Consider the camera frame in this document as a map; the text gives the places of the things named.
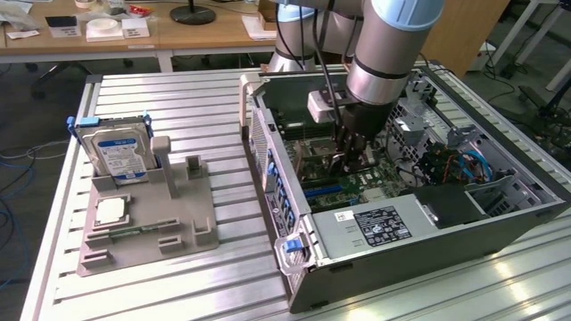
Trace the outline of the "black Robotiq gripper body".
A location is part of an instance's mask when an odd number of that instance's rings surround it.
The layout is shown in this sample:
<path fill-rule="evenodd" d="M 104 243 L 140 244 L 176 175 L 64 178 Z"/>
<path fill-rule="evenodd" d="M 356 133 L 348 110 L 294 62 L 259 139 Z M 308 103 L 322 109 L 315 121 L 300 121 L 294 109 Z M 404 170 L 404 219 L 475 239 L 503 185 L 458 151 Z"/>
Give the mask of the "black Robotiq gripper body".
<path fill-rule="evenodd" d="M 356 136 L 372 140 L 383 131 L 394 108 L 395 102 L 380 105 L 359 102 L 346 105 L 342 113 L 343 137 Z"/>

